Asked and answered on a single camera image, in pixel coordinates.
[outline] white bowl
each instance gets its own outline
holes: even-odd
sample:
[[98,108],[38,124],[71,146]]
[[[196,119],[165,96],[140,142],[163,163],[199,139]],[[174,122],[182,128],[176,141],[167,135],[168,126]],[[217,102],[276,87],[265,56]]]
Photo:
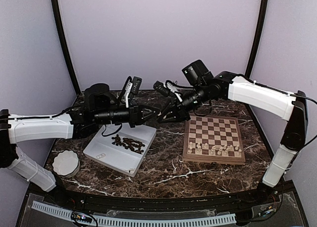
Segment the white bowl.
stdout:
[[54,158],[53,170],[60,176],[70,178],[80,169],[78,155],[74,151],[63,151]]

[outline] black metal pole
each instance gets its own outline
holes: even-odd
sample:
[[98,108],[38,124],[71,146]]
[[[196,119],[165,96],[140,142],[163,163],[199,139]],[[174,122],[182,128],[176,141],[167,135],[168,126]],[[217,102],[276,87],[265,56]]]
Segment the black metal pole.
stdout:
[[267,7],[267,1],[268,0],[261,0],[256,33],[254,35],[252,49],[251,49],[247,69],[245,72],[245,75],[249,78],[250,78],[251,73],[252,73],[253,65],[254,65],[254,62],[256,60],[256,56],[257,56],[257,52],[258,52],[258,48],[259,48],[259,44],[260,44],[260,39],[261,39],[261,34],[262,34],[264,19],[265,19],[265,13],[266,13],[266,7]]
[[78,84],[78,80],[77,80],[77,77],[76,77],[76,74],[75,74],[75,70],[74,70],[73,64],[72,64],[71,59],[70,59],[70,54],[69,54],[69,51],[68,51],[66,37],[65,37],[65,34],[64,34],[63,24],[62,24],[62,21],[61,21],[61,16],[60,16],[60,11],[59,11],[59,6],[58,6],[58,0],[51,0],[51,2],[52,2],[52,7],[53,7],[55,24],[56,24],[56,28],[57,28],[57,32],[58,32],[58,37],[59,37],[61,49],[62,49],[63,54],[64,54],[64,58],[65,58],[66,66],[67,66],[67,69],[68,69],[68,73],[69,73],[71,82],[73,84],[74,90],[75,90],[76,94],[79,95],[81,93],[81,91],[80,91],[80,88],[79,88],[79,84]]

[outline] marble table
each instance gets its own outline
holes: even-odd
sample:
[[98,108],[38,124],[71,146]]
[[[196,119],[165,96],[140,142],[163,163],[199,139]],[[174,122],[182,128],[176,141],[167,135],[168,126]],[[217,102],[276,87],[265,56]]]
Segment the marble table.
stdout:
[[[81,95],[77,102],[82,102]],[[140,91],[140,104],[161,108],[166,98],[155,91]],[[246,163],[242,166],[186,162],[182,159],[185,124],[146,125],[155,127],[157,135],[135,177],[128,177],[85,157],[83,150],[94,134],[81,140],[57,140],[45,168],[59,152],[78,153],[81,169],[71,179],[62,179],[68,190],[90,194],[134,198],[201,197],[255,189],[270,163],[270,156],[244,104],[213,101],[212,115],[231,116],[239,120]],[[205,104],[200,113],[209,110]]]

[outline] wooden chessboard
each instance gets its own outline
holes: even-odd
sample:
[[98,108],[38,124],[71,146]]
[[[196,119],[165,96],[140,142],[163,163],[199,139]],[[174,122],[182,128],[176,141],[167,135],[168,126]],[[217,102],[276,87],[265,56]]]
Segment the wooden chessboard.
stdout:
[[[241,133],[238,119],[234,117],[213,116],[205,117],[190,115],[191,120],[185,124],[185,142],[183,159],[185,161],[219,163],[242,165],[245,163]],[[192,142],[193,149],[189,150],[189,143]],[[201,150],[197,149],[197,144],[201,144]],[[222,151],[218,154],[221,146],[227,145],[229,152]],[[242,152],[235,150],[240,146]]]

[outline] white perforated rail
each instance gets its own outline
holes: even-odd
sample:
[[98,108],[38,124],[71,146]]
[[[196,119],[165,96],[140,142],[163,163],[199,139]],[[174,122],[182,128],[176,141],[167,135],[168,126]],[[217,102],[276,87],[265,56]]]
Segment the white perforated rail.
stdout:
[[[46,213],[48,215],[71,221],[71,211],[63,208],[47,205],[41,202],[33,201],[32,209]],[[235,214],[215,216],[199,219],[188,220],[129,220],[129,219],[116,219],[110,217],[103,217],[93,215],[100,227],[213,227],[223,226],[228,224],[235,224]]]

